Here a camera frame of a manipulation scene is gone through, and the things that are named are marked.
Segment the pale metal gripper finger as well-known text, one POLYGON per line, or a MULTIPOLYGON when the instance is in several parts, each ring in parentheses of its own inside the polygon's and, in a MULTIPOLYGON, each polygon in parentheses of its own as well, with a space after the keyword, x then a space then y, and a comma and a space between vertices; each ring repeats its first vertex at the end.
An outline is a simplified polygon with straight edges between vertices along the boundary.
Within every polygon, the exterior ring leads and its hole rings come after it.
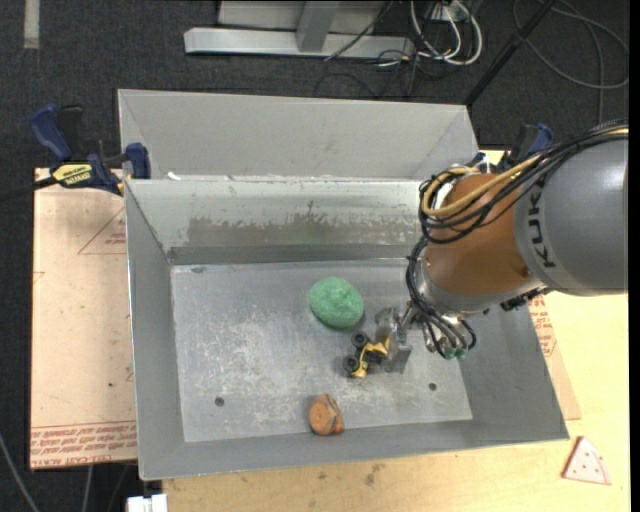
POLYGON ((394 346, 397 342, 398 309, 388 307, 375 316, 375 341, 384 346, 394 346))
POLYGON ((383 362, 383 370, 387 373, 402 374, 413 350, 408 341, 407 329, 395 328, 391 330, 388 341, 388 354, 383 362))

